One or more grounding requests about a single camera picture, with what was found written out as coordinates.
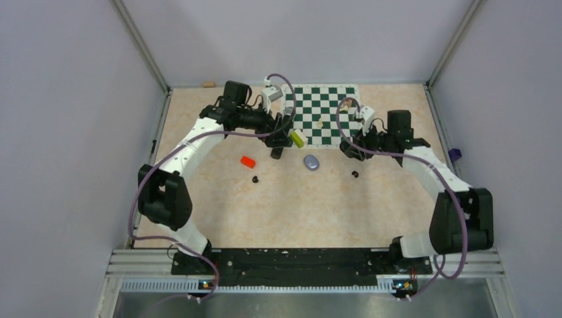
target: small gray object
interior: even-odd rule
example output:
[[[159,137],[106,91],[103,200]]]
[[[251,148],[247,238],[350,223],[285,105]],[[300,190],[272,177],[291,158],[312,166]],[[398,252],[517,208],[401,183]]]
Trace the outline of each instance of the small gray object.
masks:
[[[304,157],[304,165],[308,170],[314,171],[320,168],[320,161],[318,161],[318,159],[315,156],[312,156],[311,154],[307,154]]]

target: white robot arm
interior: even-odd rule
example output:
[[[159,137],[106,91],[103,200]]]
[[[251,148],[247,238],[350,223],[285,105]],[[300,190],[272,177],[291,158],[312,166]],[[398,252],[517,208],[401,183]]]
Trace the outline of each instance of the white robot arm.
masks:
[[[272,133],[262,138],[267,147],[282,148],[292,144],[288,138],[288,129],[276,132],[285,123],[284,120],[288,120],[287,116],[278,114],[274,118],[270,111],[271,103],[282,97],[281,89],[277,85],[264,88],[261,92],[262,103],[257,108],[246,105],[250,91],[246,84],[228,81],[223,96],[201,112],[188,135],[176,146],[183,146],[183,149],[161,163],[139,196],[141,214],[198,254],[210,252],[211,243],[191,219],[192,202],[186,184],[205,156],[226,136],[220,133],[210,134],[192,143],[189,141],[203,133],[246,128],[254,130],[256,134]],[[152,166],[144,165],[139,170],[139,183],[151,168]],[[182,253],[191,255],[181,246],[178,248]]]
[[[434,254],[449,254],[461,251],[462,235],[458,212],[450,195],[437,177],[437,170],[455,192],[463,208],[468,232],[468,250],[491,248],[494,242],[492,222],[492,195],[487,189],[475,189],[459,179],[444,163],[439,161],[430,145],[422,138],[414,138],[409,111],[389,111],[388,130],[377,132],[372,125],[374,110],[362,106],[356,109],[355,119],[363,124],[363,129],[353,136],[353,143],[362,148],[406,154],[424,159],[431,165],[420,161],[393,157],[399,165],[410,171],[435,202],[433,217],[428,231],[396,237],[390,245],[391,258],[399,262],[404,258],[418,258]],[[350,158],[365,160],[373,155],[357,150],[347,141],[340,149]]]

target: gray wall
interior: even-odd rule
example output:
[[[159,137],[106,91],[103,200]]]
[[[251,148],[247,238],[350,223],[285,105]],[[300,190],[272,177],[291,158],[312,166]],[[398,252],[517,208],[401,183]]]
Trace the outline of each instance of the gray wall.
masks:
[[[0,317],[92,317],[162,102],[110,1],[0,1]]]
[[[488,1],[436,88],[462,176],[494,195],[524,317],[559,317],[562,2]]]
[[[425,81],[472,0],[125,0],[171,86]]]

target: green and white chessboard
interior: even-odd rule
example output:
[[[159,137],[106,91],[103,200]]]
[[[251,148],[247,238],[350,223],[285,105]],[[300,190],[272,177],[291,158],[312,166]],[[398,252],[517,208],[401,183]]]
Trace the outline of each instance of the green and white chessboard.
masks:
[[[287,85],[283,86],[283,106],[293,105],[293,96]],[[335,123],[335,112],[338,104],[346,97],[355,98],[359,104],[359,88],[357,85],[294,85],[297,98],[296,115],[293,128],[300,129],[308,138],[304,148],[338,148],[342,141]],[[352,136],[361,127],[353,120],[355,106],[339,114],[341,127],[347,136]],[[322,127],[317,123],[322,120]]]

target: red object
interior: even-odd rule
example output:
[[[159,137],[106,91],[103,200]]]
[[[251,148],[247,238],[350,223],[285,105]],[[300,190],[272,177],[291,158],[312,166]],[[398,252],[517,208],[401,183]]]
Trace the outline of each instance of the red object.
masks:
[[[248,168],[253,169],[256,166],[256,160],[253,160],[250,157],[243,156],[242,159],[240,159],[240,162]]]

